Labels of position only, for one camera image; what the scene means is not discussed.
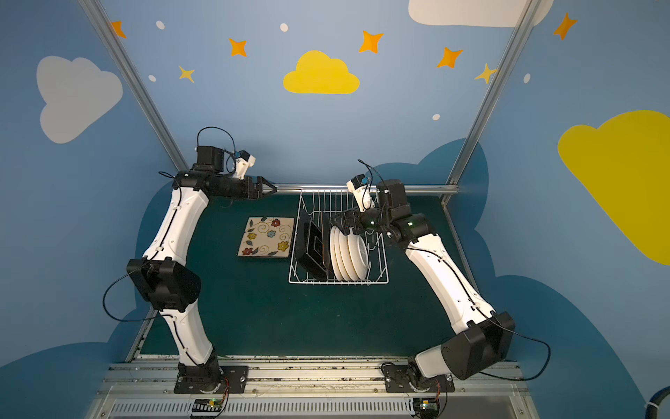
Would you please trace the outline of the black square floral plate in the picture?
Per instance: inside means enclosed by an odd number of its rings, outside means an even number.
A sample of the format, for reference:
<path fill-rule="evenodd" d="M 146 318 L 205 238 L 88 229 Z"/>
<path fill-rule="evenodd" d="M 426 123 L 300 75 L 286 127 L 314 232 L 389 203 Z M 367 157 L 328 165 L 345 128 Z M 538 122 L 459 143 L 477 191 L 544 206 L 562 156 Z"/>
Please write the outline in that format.
<path fill-rule="evenodd" d="M 294 256 L 298 264 L 312 278 L 326 279 L 321 229 L 313 221 L 303 220 L 298 223 L 297 234 Z"/>
<path fill-rule="evenodd" d="M 294 218 L 249 218 L 237 255 L 244 258 L 289 258 Z"/>

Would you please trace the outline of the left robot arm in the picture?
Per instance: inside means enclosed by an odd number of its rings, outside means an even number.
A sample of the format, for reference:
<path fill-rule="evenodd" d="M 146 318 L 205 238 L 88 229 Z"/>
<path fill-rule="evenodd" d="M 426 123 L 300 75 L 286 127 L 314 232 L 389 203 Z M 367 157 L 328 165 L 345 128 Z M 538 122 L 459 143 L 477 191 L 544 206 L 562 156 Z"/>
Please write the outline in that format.
<path fill-rule="evenodd" d="M 242 150 L 232 153 L 234 169 L 224 171 L 227 150 L 199 146 L 191 169 L 178 172 L 166 216 L 141 258 L 127 273 L 143 300 L 165 319 L 179 352 L 177 390 L 214 393 L 222 382 L 216 349 L 209 341 L 198 309 L 202 281 L 187 267 L 195 228 L 213 197 L 258 200 L 276 188 L 261 176 L 248 176 L 256 162 Z"/>

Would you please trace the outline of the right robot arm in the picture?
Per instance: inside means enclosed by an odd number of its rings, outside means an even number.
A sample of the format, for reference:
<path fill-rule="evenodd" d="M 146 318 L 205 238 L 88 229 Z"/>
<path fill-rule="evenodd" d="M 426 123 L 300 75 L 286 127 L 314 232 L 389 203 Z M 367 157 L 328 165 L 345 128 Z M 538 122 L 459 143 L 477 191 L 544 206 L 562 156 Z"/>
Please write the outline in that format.
<path fill-rule="evenodd" d="M 402 181 L 376 185 L 354 176 L 347 190 L 356 201 L 333 218 L 341 233 L 380 233 L 396 244 L 419 269 L 448 316 L 455 335 L 408 361 L 410 382 L 419 388 L 441 375 L 465 380 L 503 361 L 516 323 L 495 309 L 475 290 L 448 254 L 441 237 L 422 213 L 412 211 Z"/>

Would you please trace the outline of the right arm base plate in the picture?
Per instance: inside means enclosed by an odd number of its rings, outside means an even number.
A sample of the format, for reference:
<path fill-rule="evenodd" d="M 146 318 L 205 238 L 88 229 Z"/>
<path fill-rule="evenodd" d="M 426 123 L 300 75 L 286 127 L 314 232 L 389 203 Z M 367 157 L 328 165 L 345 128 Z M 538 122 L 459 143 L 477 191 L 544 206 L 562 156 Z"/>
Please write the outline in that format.
<path fill-rule="evenodd" d="M 387 393 L 452 393 L 455 384 L 450 375 L 426 378 L 414 365 L 384 362 L 380 365 Z"/>

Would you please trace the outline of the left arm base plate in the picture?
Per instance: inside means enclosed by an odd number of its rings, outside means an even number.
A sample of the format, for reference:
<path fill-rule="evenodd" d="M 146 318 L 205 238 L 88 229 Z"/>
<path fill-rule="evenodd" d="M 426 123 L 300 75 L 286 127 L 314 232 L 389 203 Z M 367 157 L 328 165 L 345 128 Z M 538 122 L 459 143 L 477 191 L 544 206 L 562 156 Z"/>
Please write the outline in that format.
<path fill-rule="evenodd" d="M 178 364 L 177 382 L 174 386 L 175 394 L 205 394 L 217 395 L 244 393 L 248 379 L 249 368 L 246 366 L 217 366 L 204 367 L 186 366 Z"/>

